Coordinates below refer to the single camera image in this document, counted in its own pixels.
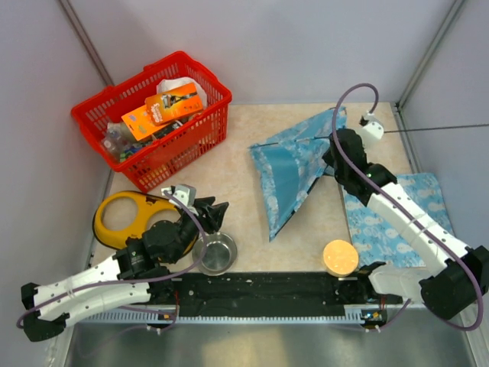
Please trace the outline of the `blue patterned pet tent fabric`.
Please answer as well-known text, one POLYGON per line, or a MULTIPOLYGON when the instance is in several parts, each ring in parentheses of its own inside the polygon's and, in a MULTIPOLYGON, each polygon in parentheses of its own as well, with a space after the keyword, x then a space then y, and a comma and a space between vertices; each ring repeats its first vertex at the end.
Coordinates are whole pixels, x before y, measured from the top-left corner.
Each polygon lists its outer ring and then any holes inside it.
POLYGON ((259 173, 273 241, 300 209, 322 176, 334 168, 323 160, 330 147, 334 109, 327 109, 249 147, 259 173))

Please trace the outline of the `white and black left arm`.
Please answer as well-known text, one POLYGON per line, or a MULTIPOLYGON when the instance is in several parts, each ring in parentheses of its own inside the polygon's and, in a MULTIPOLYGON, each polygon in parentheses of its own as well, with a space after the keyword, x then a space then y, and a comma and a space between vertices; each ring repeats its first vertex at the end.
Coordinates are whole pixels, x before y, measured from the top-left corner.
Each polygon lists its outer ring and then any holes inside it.
POLYGON ((122 191, 105 199, 92 219, 95 238, 114 249, 96 266, 49 285, 21 287, 25 312, 16 326, 31 342, 60 335, 66 328, 97 313, 115 308, 148 312, 152 305, 178 304, 174 278, 168 265, 191 252, 198 239, 217 233, 228 210, 215 197, 184 199, 172 187, 170 198, 122 191), (137 214, 121 230, 104 227, 102 216, 116 200, 135 203, 137 214))

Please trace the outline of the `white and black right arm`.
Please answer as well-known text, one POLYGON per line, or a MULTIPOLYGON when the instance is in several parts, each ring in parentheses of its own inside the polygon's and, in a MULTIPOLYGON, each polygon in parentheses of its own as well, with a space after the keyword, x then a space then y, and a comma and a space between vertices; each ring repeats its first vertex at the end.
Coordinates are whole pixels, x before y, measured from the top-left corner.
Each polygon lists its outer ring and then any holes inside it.
POLYGON ((329 140, 323 159, 334 168, 336 181, 383 217, 425 263, 423 268, 373 265, 356 284, 358 296, 372 303, 383 294, 397 295, 423 303, 443 320, 477 304, 479 325, 488 290, 488 250, 471 248, 451 235, 414 202, 386 167, 368 162, 357 132, 334 130, 329 140))

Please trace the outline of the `thin black tent pole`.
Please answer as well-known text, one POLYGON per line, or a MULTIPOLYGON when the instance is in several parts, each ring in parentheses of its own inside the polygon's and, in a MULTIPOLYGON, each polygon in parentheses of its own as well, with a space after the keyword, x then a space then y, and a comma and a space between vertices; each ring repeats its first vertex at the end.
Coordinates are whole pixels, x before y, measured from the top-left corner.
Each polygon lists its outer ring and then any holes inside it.
MULTIPOLYGON (((434 132, 434 131, 445 131, 445 130, 455 130, 455 129, 467 129, 467 128, 488 128, 488 123, 480 124, 480 125, 452 125, 452 126, 441 126, 441 127, 431 127, 431 128, 404 128, 397 130, 384 130, 381 128, 382 135, 391 134, 391 133, 408 133, 408 132, 434 132)), ((326 140, 332 136, 332 133, 328 135, 320 135, 320 136, 312 136, 306 138, 282 138, 278 141, 269 141, 264 143, 253 144, 250 148, 254 147, 265 147, 271 145, 278 145, 281 142, 303 142, 303 141, 314 141, 314 140, 326 140)))

